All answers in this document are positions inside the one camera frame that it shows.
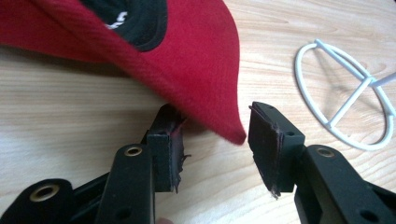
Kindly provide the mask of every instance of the wood grain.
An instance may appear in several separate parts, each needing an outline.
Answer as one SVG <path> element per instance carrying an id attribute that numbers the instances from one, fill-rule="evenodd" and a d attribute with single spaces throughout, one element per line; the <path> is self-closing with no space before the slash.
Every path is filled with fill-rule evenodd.
<path id="1" fill-rule="evenodd" d="M 252 101 L 275 106 L 305 135 L 306 144 L 339 149 L 359 174 L 396 191 L 396 137 L 363 152 L 327 133 L 299 93 L 297 50 L 316 38 L 343 49 L 375 77 L 396 71 L 396 4 L 383 1 L 226 0 L 241 47 L 238 100 L 248 130 Z M 326 116 L 358 82 L 320 50 L 303 60 L 308 88 Z M 396 83 L 384 87 L 396 105 Z M 110 64 L 78 63 L 0 47 L 0 213 L 31 184 L 52 177 L 74 187 L 107 172 L 118 148 L 138 142 L 165 101 Z M 373 143 L 384 118 L 372 91 L 339 127 Z M 200 125 L 185 130 L 179 194 L 156 195 L 157 217 L 175 223 L 299 223 L 292 194 L 265 189 L 248 144 L 234 146 Z"/>

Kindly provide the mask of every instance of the metal grommet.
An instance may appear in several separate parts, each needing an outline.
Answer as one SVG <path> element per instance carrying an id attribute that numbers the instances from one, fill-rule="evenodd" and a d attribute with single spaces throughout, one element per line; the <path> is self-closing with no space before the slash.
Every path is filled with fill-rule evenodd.
<path id="1" fill-rule="evenodd" d="M 335 156 L 334 153 L 333 153 L 331 150 L 329 150 L 329 149 L 327 149 L 327 148 L 324 148 L 324 147 L 318 147 L 318 148 L 317 148 L 317 153 L 318 153 L 320 156 L 322 156 L 322 157 L 327 157 L 327 158 L 331 158 L 331 157 L 334 157 L 334 156 Z"/>
<path id="2" fill-rule="evenodd" d="M 47 199 L 52 198 L 55 194 L 57 194 L 59 191 L 59 186 L 55 184 L 46 184 L 44 186 L 41 186 L 33 193 L 30 195 L 29 199 L 30 201 L 34 203 L 40 203 L 44 202 Z"/>
<path id="3" fill-rule="evenodd" d="M 140 153 L 142 153 L 143 149 L 141 147 L 129 147 L 128 149 L 125 150 L 124 154 L 125 156 L 138 156 Z"/>

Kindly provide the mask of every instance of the wire ring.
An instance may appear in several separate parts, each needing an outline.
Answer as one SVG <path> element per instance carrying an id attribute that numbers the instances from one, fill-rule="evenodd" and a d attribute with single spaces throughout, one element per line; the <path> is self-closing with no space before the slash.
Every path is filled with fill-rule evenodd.
<path id="1" fill-rule="evenodd" d="M 310 49 L 316 49 L 316 48 L 321 48 L 325 52 L 327 52 L 330 56 L 332 56 L 337 62 L 339 62 L 341 65 L 343 65 L 346 70 L 348 70 L 352 75 L 354 75 L 358 80 L 362 82 L 361 85 L 364 84 L 364 82 L 367 82 L 367 86 L 370 86 L 373 88 L 375 91 L 376 95 L 378 96 L 378 99 L 383 106 L 383 111 L 386 117 L 386 131 L 384 136 L 378 140 L 374 144 L 363 144 L 361 142 L 355 141 L 349 137 L 347 137 L 345 134 L 341 133 L 336 127 L 335 124 L 332 125 L 331 121 L 328 121 L 326 117 L 323 115 L 323 113 L 320 111 L 318 106 L 314 103 L 314 100 L 312 99 L 311 95 L 309 94 L 305 82 L 303 79 L 303 72 L 301 68 L 302 64 L 302 58 L 303 55 Z M 362 150 L 368 150 L 368 151 L 374 151 L 374 150 L 379 150 L 380 148 L 384 147 L 391 139 L 393 135 L 393 118 L 396 115 L 396 112 L 393 108 L 393 106 L 390 103 L 390 100 L 388 99 L 387 95 L 384 93 L 382 88 L 380 86 L 371 86 L 370 84 L 375 83 L 376 79 L 370 73 L 364 69 L 363 66 L 361 66 L 360 63 L 358 63 L 355 59 L 353 59 L 351 56 L 349 56 L 347 53 L 344 51 L 322 43 L 320 40 L 315 40 L 315 43 L 313 44 L 308 44 L 300 48 L 296 55 L 295 59 L 295 76 L 297 79 L 298 86 L 300 88 L 300 92 L 302 96 L 304 97 L 304 100 L 306 104 L 308 105 L 309 109 L 311 112 L 315 115 L 315 117 L 318 119 L 318 121 L 323 125 L 323 127 L 330 133 L 332 133 L 335 137 L 337 137 L 339 140 L 342 142 L 352 146 L 356 147 Z M 354 92 L 350 98 L 354 97 L 354 94 L 359 94 L 358 92 Z M 355 99 L 350 99 L 351 104 L 353 104 L 354 101 L 359 96 L 355 97 Z"/>

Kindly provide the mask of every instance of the white wire hat stand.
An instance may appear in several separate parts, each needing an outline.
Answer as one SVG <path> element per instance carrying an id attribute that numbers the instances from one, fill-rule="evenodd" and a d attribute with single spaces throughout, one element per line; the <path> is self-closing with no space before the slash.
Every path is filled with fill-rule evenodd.
<path id="1" fill-rule="evenodd" d="M 347 71 L 349 71 L 355 78 L 357 78 L 361 84 L 359 87 L 349 96 L 346 102 L 340 107 L 340 109 L 335 113 L 335 115 L 331 119 L 327 119 L 323 113 L 320 111 L 318 106 L 315 104 L 311 95 L 309 94 L 302 72 L 302 58 L 304 54 L 310 49 L 323 49 L 327 54 L 329 54 L 333 59 L 335 59 L 338 63 L 340 63 Z M 332 133 L 339 140 L 344 143 L 358 148 L 362 150 L 379 150 L 384 147 L 391 139 L 393 135 L 393 118 L 396 116 L 396 112 L 394 107 L 392 106 L 389 98 L 382 90 L 381 86 L 390 83 L 392 80 L 396 79 L 396 73 L 393 73 L 387 77 L 377 80 L 373 77 L 366 69 L 361 66 L 355 59 L 349 56 L 347 53 L 342 50 L 325 44 L 319 39 L 316 39 L 314 43 L 303 46 L 297 53 L 295 59 L 295 76 L 297 79 L 298 86 L 300 88 L 300 92 L 305 99 L 306 104 L 310 108 L 311 112 L 315 115 L 318 121 L 323 125 L 325 129 L 327 129 L 330 133 Z M 340 132 L 335 126 L 338 121 L 345 115 L 350 107 L 356 102 L 359 96 L 363 93 L 363 91 L 367 88 L 371 87 L 383 107 L 383 112 L 386 120 L 386 128 L 385 133 L 381 139 L 379 139 L 376 143 L 373 144 L 364 144 L 358 141 L 355 141 L 349 138 L 344 133 Z"/>

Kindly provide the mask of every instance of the red fabric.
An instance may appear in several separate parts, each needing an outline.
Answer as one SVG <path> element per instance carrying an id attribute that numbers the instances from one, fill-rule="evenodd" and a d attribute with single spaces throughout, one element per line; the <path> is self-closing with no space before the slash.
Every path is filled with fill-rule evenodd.
<path id="1" fill-rule="evenodd" d="M 86 62 L 111 62 L 235 144 L 239 40 L 221 0 L 169 0 L 161 45 L 139 52 L 78 0 L 1 0 L 0 43 Z"/>

